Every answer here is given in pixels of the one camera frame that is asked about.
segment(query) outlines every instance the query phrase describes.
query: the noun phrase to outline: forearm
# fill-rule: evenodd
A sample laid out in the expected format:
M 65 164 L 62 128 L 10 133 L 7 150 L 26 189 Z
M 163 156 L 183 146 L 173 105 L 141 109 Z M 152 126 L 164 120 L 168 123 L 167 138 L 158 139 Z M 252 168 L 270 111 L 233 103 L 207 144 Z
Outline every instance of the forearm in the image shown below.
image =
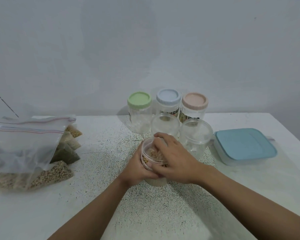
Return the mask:
M 60 227 L 48 240 L 100 239 L 127 190 L 128 186 L 117 177 L 104 192 Z
M 300 216 L 214 168 L 205 170 L 197 184 L 216 197 L 257 239 L 300 239 Z

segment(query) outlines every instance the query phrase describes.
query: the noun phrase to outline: person's left arm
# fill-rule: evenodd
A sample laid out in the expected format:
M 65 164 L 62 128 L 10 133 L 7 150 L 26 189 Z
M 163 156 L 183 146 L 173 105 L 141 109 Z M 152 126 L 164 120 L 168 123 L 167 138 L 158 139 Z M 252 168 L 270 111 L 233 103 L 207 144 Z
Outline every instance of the person's left arm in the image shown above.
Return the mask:
M 140 161 L 141 144 L 122 173 L 91 203 L 60 227 L 48 240 L 100 239 L 127 190 L 145 178 L 159 176 L 146 170 Z

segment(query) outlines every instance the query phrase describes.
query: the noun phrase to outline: person's left hand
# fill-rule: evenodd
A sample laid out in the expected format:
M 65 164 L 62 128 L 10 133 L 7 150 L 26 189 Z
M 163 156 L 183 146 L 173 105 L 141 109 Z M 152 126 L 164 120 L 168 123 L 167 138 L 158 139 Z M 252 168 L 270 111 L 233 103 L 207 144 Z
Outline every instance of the person's left hand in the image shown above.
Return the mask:
M 128 187 L 139 184 L 144 179 L 158 179 L 159 176 L 152 171 L 144 168 L 141 163 L 141 145 L 140 143 L 132 158 L 130 158 L 125 169 L 120 173 L 118 178 Z

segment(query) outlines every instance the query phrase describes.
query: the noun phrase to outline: clear plastic jar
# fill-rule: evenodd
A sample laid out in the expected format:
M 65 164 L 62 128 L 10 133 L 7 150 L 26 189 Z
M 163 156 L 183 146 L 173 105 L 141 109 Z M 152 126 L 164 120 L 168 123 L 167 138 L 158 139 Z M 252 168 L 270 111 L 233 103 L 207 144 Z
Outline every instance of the clear plastic jar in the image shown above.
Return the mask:
M 192 118 L 203 120 L 208 103 L 208 98 L 201 93 L 187 93 L 185 96 L 183 96 L 180 105 L 180 122 L 183 123 L 187 119 Z
M 156 114 L 168 113 L 178 117 L 181 95 L 174 89 L 161 89 L 157 93 Z
M 199 160 L 204 155 L 212 135 L 213 129 L 206 121 L 188 119 L 181 126 L 179 142 Z
M 178 138 L 180 128 L 179 119 L 168 113 L 160 113 L 152 118 L 151 133 L 154 135 L 157 132 L 167 133 L 168 135 Z
M 161 165 L 163 167 L 167 165 L 167 161 L 163 157 L 161 152 L 158 152 L 152 146 L 152 142 L 154 139 L 155 139 L 154 137 L 150 137 L 150 138 L 146 139 L 141 146 L 141 158 L 140 158 L 141 163 L 147 170 L 151 170 L 151 171 L 152 171 L 152 168 L 150 168 L 147 165 L 148 161 L 151 162 L 152 164 Z M 150 184 L 152 186 L 156 186 L 156 187 L 164 186 L 168 183 L 168 180 L 165 177 L 162 177 L 159 179 L 147 178 L 147 179 L 145 179 L 145 181 L 148 184 Z
M 129 96 L 128 112 L 133 132 L 144 134 L 150 130 L 151 102 L 151 96 L 146 92 L 135 92 Z

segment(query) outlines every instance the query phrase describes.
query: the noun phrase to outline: person's right hand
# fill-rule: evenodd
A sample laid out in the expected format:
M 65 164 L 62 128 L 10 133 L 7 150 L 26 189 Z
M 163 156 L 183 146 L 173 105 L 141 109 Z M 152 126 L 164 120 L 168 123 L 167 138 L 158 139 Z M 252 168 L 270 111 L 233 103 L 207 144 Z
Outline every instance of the person's right hand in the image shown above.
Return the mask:
M 208 165 L 197 161 L 173 136 L 156 133 L 153 145 L 164 155 L 168 166 L 163 167 L 154 163 L 147 163 L 155 173 L 179 183 L 197 183 L 200 175 L 204 174 Z

